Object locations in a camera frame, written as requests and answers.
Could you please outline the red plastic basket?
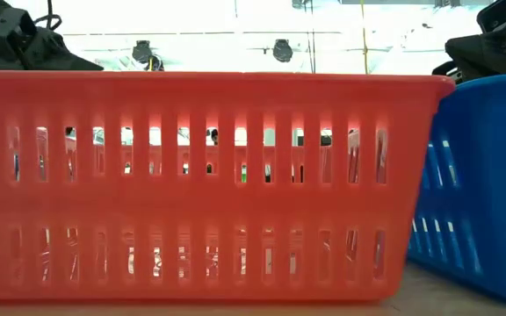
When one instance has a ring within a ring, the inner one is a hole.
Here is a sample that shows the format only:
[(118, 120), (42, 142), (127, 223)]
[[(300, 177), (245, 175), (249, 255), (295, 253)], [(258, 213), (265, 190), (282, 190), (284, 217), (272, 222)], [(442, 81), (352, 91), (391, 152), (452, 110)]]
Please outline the red plastic basket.
[(391, 297), (454, 88), (0, 71), (0, 300)]

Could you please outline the black round hanging fixture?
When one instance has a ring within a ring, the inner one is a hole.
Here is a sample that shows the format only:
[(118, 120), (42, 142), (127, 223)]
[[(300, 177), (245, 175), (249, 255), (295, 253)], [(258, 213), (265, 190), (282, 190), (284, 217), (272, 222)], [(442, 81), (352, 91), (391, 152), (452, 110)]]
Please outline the black round hanging fixture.
[(144, 71), (164, 71), (163, 60), (152, 52), (149, 40), (137, 40), (132, 57)]
[(288, 39), (276, 39), (272, 49), (273, 57), (279, 62), (290, 62), (293, 50)]

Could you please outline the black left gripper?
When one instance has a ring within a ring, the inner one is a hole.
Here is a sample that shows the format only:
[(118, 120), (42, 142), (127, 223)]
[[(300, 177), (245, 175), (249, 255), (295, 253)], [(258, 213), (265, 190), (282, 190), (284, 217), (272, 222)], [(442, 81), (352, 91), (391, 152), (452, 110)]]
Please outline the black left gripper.
[(0, 70), (103, 70), (71, 53), (61, 35), (40, 31), (29, 13), (0, 0)]

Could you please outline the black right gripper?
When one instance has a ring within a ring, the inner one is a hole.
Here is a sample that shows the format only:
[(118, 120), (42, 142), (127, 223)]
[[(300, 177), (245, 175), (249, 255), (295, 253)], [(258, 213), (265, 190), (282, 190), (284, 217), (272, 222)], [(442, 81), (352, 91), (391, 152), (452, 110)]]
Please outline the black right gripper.
[(449, 39), (445, 51), (451, 57), (432, 70), (462, 83), (506, 74), (506, 0), (495, 0), (482, 9), (476, 22), (483, 34)]

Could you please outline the blue plastic basket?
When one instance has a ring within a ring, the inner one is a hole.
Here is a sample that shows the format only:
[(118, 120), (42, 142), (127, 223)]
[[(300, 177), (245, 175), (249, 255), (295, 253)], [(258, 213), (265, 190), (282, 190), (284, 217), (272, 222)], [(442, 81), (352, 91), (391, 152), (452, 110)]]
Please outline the blue plastic basket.
[(408, 259), (506, 301), (506, 75), (462, 83), (441, 101)]

